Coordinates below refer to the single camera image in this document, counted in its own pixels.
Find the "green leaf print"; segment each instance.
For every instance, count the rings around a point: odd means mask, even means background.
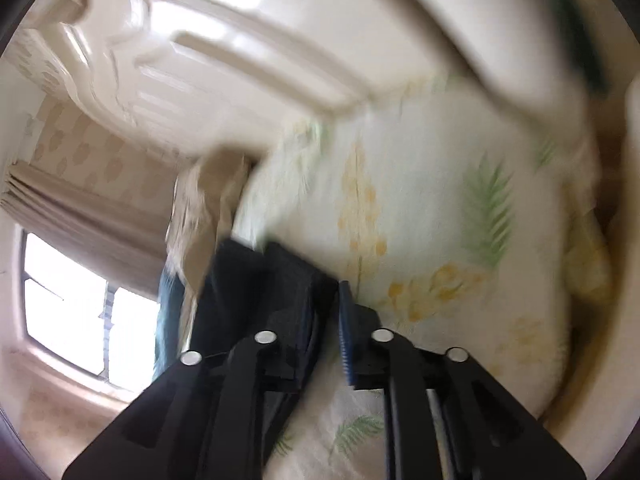
[[[485,155],[463,179],[463,238],[479,265],[495,270],[507,251],[513,224],[509,188],[503,164],[495,167]]]
[[[344,422],[335,432],[334,444],[329,452],[329,460],[337,450],[344,456],[349,456],[356,446],[362,444],[367,438],[377,436],[385,429],[382,420],[376,416],[361,415],[351,422]]]
[[[556,143],[550,137],[536,147],[536,171],[549,164],[556,154]]]
[[[276,440],[273,450],[280,456],[287,456],[293,451],[292,441],[293,435],[289,433],[289,430],[284,430]]]

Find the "window sill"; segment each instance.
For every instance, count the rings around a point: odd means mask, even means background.
[[[82,402],[94,413],[113,418],[124,410],[137,394],[97,379],[65,363],[28,339],[9,352],[13,362],[28,371],[48,389],[55,389],[69,400]]]

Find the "window pane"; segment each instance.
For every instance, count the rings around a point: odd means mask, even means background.
[[[24,270],[65,301],[82,306],[88,316],[102,312],[106,281],[33,234],[27,236]]]
[[[24,283],[27,332],[67,361],[99,374],[103,368],[104,329],[95,308],[61,300],[33,280]]]
[[[109,343],[109,380],[133,392],[151,382],[159,305],[129,292],[116,291]]]

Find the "curtain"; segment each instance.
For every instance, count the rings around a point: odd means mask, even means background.
[[[87,269],[155,299],[168,218],[87,192],[20,161],[0,205],[18,224]]]

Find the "silver screw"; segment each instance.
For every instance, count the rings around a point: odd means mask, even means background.
[[[276,336],[276,333],[272,332],[271,330],[262,330],[254,336],[255,341],[257,343],[260,343],[261,345],[268,345],[269,343],[273,343],[277,338],[278,336]]]
[[[371,333],[371,337],[373,338],[373,341],[387,343],[394,338],[394,333],[386,328],[379,328]]]
[[[464,348],[455,346],[447,350],[447,357],[451,359],[453,362],[463,363],[467,359],[469,359],[469,352],[467,352]]]
[[[185,366],[193,366],[202,361],[202,356],[193,350],[189,350],[180,356],[180,362]]]

